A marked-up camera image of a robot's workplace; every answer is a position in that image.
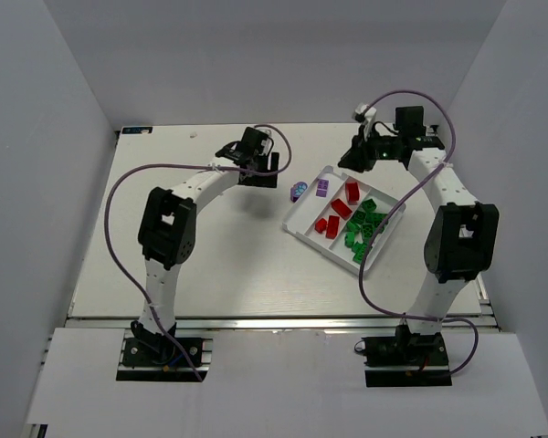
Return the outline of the blue label left corner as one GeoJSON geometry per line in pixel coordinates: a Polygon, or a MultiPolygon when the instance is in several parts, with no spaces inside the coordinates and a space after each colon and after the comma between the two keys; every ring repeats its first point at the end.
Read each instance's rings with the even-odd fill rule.
{"type": "Polygon", "coordinates": [[[123,127],[121,129],[122,135],[142,135],[150,134],[153,131],[152,126],[134,126],[134,127],[123,127]]]}

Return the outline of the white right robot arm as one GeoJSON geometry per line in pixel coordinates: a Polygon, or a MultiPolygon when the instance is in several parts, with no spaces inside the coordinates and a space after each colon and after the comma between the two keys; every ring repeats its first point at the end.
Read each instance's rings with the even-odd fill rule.
{"type": "Polygon", "coordinates": [[[401,162],[435,212],[424,244],[427,275],[402,318],[412,334],[435,335],[459,291],[490,268],[499,211],[492,203],[481,203],[455,174],[448,149],[438,136],[427,134],[423,107],[396,109],[390,135],[375,129],[374,108],[362,105],[353,117],[360,127],[340,167],[368,172],[379,161],[401,162]]]}

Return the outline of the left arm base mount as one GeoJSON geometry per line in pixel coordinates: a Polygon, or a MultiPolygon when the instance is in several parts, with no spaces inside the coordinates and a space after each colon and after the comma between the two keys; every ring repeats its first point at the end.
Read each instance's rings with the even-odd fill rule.
{"type": "Polygon", "coordinates": [[[116,381],[200,383],[211,363],[213,340],[202,337],[177,339],[188,354],[168,342],[168,350],[157,353],[134,336],[125,336],[121,346],[116,381]]]}

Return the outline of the small red lego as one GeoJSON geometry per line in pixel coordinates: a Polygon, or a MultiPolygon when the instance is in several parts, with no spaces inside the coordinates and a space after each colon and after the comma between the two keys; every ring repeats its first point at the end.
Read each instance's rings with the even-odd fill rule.
{"type": "Polygon", "coordinates": [[[325,218],[319,219],[314,225],[314,230],[319,234],[324,233],[326,229],[327,229],[327,220],[325,218]]]}

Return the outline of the red and green lego stack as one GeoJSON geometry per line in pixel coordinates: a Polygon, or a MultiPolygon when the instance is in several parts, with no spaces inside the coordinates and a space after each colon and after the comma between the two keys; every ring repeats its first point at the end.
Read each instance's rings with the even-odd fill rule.
{"type": "Polygon", "coordinates": [[[328,223],[326,227],[325,237],[328,239],[335,239],[339,233],[340,217],[337,215],[330,215],[328,217],[328,223]]]}

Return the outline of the purple paw print lego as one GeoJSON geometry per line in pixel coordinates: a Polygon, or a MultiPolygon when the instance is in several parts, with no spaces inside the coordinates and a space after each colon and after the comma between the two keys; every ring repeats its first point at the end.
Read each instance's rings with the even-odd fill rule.
{"type": "Polygon", "coordinates": [[[306,182],[296,182],[290,189],[290,200],[295,203],[307,191],[308,184],[306,182]]]}

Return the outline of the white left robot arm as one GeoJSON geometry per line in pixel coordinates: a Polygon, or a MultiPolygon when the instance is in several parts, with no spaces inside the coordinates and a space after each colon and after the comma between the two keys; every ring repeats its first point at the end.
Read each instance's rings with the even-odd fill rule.
{"type": "Polygon", "coordinates": [[[235,172],[235,167],[275,172],[276,164],[268,167],[272,145],[266,129],[246,128],[239,141],[216,152],[206,170],[176,186],[150,191],[138,232],[146,270],[146,298],[142,314],[131,323],[131,330],[153,363],[165,365],[178,351],[168,337],[175,332],[178,276],[195,248],[197,215],[218,195],[245,180],[261,185],[262,177],[235,172]]]}

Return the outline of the green 2x4 lego plate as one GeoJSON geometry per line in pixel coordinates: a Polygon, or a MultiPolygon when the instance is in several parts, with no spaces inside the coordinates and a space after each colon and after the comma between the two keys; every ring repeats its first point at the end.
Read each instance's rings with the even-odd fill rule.
{"type": "Polygon", "coordinates": [[[386,217],[386,214],[381,214],[381,213],[370,213],[368,215],[369,223],[373,226],[374,229],[380,229],[380,230],[384,229],[384,226],[380,225],[380,223],[383,222],[385,217],[386,217]]]}

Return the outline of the white three-compartment tray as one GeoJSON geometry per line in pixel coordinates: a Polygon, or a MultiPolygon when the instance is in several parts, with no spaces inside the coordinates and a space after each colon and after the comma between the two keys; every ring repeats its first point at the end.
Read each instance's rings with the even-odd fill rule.
{"type": "Polygon", "coordinates": [[[368,271],[370,269],[390,235],[396,229],[406,208],[401,206],[394,214],[390,214],[389,212],[395,205],[395,198],[344,172],[336,172],[332,166],[326,166],[320,171],[313,182],[309,184],[307,191],[293,206],[291,206],[289,212],[282,221],[282,229],[302,241],[304,244],[315,249],[322,256],[333,261],[336,265],[356,275],[360,270],[368,271]],[[327,179],[329,181],[328,195],[326,198],[317,197],[315,195],[317,181],[319,179],[327,179]],[[352,181],[356,181],[359,184],[360,200],[358,204],[348,204],[345,198],[344,185],[347,182],[352,181]],[[367,243],[367,247],[363,252],[364,258],[361,264],[354,263],[354,252],[352,251],[352,248],[346,247],[343,242],[345,233],[350,232],[347,228],[347,223],[351,220],[353,213],[347,220],[344,220],[334,212],[331,202],[337,198],[343,200],[353,210],[353,213],[356,210],[363,210],[361,207],[363,201],[373,199],[377,204],[377,209],[374,213],[386,214],[385,219],[380,223],[380,225],[384,226],[384,229],[375,229],[373,236],[368,242],[365,242],[362,239],[361,231],[355,233],[355,242],[367,243]],[[325,218],[328,223],[328,217],[330,215],[337,215],[340,217],[339,233],[333,240],[325,237],[326,231],[319,234],[314,230],[314,225],[319,219],[325,218]]]}

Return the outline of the small green lego brick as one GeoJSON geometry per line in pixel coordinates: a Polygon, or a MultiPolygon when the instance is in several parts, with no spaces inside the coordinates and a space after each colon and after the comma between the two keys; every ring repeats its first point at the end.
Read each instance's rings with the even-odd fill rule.
{"type": "Polygon", "coordinates": [[[358,253],[355,253],[355,254],[353,255],[353,261],[354,261],[354,263],[356,263],[356,264],[361,264],[363,258],[364,258],[364,254],[363,254],[362,252],[358,252],[358,253]]]}

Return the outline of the green 2x2 lego brick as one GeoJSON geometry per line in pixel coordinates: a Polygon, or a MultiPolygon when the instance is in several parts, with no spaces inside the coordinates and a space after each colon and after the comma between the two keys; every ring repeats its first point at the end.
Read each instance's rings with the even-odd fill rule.
{"type": "Polygon", "coordinates": [[[361,227],[362,239],[365,242],[368,242],[369,239],[373,236],[375,231],[375,226],[373,224],[363,224],[361,227]]]}

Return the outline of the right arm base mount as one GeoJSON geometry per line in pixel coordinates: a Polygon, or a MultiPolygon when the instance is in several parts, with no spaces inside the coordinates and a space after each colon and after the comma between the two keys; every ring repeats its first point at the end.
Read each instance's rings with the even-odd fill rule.
{"type": "Polygon", "coordinates": [[[364,358],[367,388],[449,387],[452,378],[442,335],[412,333],[398,325],[392,336],[361,338],[353,346],[364,358]]]}

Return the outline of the aluminium table edge rail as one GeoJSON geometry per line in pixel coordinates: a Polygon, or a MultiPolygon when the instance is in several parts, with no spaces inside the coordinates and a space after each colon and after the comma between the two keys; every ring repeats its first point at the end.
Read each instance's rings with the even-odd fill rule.
{"type": "MultiPolygon", "coordinates": [[[[127,318],[68,318],[65,328],[128,329],[135,317],[127,318]]],[[[391,329],[398,318],[181,318],[180,330],[286,330],[286,329],[391,329]]]]}

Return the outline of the red lego brick top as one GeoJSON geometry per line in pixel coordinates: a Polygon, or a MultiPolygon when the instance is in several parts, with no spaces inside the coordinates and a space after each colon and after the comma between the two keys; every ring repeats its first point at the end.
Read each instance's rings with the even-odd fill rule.
{"type": "Polygon", "coordinates": [[[337,198],[331,202],[332,209],[336,212],[342,219],[347,220],[353,210],[341,199],[337,198]]]}

